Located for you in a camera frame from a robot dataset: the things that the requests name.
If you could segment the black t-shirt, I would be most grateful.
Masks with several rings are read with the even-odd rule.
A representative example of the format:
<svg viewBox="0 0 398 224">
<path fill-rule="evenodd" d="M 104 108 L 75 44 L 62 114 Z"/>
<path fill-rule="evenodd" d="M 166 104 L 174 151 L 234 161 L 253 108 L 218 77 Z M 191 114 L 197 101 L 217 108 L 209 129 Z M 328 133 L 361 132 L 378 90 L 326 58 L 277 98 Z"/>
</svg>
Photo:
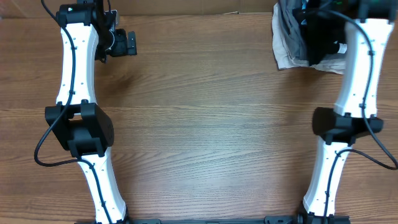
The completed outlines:
<svg viewBox="0 0 398 224">
<path fill-rule="evenodd" d="M 344 20 L 322 12 L 306 16 L 299 8 L 293 10 L 293 15 L 299 23 L 309 65 L 344 57 L 339 52 L 341 45 L 346 44 Z"/>
</svg>

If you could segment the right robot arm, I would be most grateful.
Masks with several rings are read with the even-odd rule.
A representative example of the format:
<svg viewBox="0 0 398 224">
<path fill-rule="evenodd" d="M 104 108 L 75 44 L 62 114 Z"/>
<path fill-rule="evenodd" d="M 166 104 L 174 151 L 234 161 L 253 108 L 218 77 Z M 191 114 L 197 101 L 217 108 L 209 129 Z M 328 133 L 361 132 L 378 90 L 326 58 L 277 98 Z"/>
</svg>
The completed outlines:
<svg viewBox="0 0 398 224">
<path fill-rule="evenodd" d="M 317 156 L 298 223 L 348 223 L 335 216 L 335 197 L 346 158 L 364 136 L 383 128 L 377 86 L 396 19 L 396 1 L 309 1 L 297 13 L 310 65 L 346 44 L 343 83 L 334 107 L 315 109 Z"/>
</svg>

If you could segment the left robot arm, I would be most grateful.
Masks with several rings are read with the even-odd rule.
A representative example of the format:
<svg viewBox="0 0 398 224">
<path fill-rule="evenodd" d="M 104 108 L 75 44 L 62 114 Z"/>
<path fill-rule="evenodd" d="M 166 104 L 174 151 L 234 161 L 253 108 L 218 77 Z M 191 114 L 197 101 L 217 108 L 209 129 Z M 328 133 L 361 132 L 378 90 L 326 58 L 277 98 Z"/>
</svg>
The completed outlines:
<svg viewBox="0 0 398 224">
<path fill-rule="evenodd" d="M 114 127 L 98 106 L 95 62 L 137 54 L 136 35 L 118 28 L 119 14 L 100 0 L 62 4 L 51 15 L 63 40 L 62 80 L 55 105 L 45 108 L 49 125 L 38 142 L 53 133 L 85 175 L 95 205 L 95 223 L 130 223 L 111 161 Z"/>
</svg>

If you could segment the beige folded garment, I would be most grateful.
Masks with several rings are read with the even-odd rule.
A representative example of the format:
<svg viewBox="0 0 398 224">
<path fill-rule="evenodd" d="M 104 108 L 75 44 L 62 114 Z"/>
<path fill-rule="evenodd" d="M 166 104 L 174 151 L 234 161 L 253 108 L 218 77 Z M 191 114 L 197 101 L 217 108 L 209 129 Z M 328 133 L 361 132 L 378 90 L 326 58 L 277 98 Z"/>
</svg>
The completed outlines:
<svg viewBox="0 0 398 224">
<path fill-rule="evenodd" d="M 310 67 L 310 65 L 308 64 L 308 60 L 297 60 L 290 57 L 289 51 L 287 50 L 287 44 L 285 43 L 285 39 L 282 35 L 277 10 L 278 3 L 274 5 L 272 15 L 272 49 L 278 69 L 283 70 L 294 67 Z M 343 58 L 325 60 L 317 65 L 311 65 L 311 67 L 324 72 L 334 72 L 340 75 L 343 74 L 345 70 L 346 45 L 341 45 L 340 50 L 342 50 L 344 53 Z"/>
</svg>

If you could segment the grey folded garment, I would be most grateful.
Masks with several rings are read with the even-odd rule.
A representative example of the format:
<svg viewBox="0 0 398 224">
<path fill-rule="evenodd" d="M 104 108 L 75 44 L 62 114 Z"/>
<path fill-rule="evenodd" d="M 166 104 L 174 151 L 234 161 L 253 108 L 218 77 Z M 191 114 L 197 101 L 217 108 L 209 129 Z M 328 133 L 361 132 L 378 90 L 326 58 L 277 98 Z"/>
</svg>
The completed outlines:
<svg viewBox="0 0 398 224">
<path fill-rule="evenodd" d="M 294 11 L 302 10 L 302 0 L 278 0 L 278 19 L 287 50 L 292 59 L 308 60 L 307 46 L 301 35 Z"/>
</svg>

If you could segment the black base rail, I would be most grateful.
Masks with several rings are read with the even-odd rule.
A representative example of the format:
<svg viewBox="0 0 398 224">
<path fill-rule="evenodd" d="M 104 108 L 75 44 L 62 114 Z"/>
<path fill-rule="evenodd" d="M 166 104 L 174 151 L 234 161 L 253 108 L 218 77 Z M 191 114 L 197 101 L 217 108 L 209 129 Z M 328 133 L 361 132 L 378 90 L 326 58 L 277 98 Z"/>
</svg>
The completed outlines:
<svg viewBox="0 0 398 224">
<path fill-rule="evenodd" d="M 215 220 L 160 220 L 160 219 L 129 219 L 119 220 L 117 224 L 350 224 L 348 216 L 342 217 L 318 217 L 313 215 L 304 216 L 266 216 L 260 219 L 215 219 Z"/>
</svg>

